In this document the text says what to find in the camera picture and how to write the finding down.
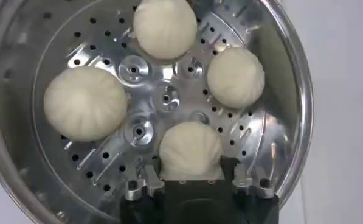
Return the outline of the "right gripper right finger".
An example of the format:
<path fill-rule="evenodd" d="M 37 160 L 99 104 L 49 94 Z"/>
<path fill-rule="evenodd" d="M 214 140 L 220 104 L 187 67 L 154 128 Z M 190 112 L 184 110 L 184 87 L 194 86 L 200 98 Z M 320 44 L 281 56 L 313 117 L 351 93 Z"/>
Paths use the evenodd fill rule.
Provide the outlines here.
<path fill-rule="evenodd" d="M 274 197 L 274 187 L 267 178 L 253 179 L 246 172 L 246 166 L 238 163 L 233 170 L 232 180 L 233 192 L 244 193 L 246 195 L 256 195 L 263 199 Z"/>

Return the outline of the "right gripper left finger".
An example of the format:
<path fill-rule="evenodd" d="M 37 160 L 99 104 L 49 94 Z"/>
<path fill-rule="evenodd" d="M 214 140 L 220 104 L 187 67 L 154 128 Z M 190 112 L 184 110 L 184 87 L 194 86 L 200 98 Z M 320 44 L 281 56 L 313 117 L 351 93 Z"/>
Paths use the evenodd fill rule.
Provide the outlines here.
<path fill-rule="evenodd" d="M 126 169 L 125 174 L 125 199 L 127 201 L 138 201 L 143 195 L 154 197 L 157 192 L 164 191 L 165 183 L 160 180 L 152 164 L 130 166 Z"/>

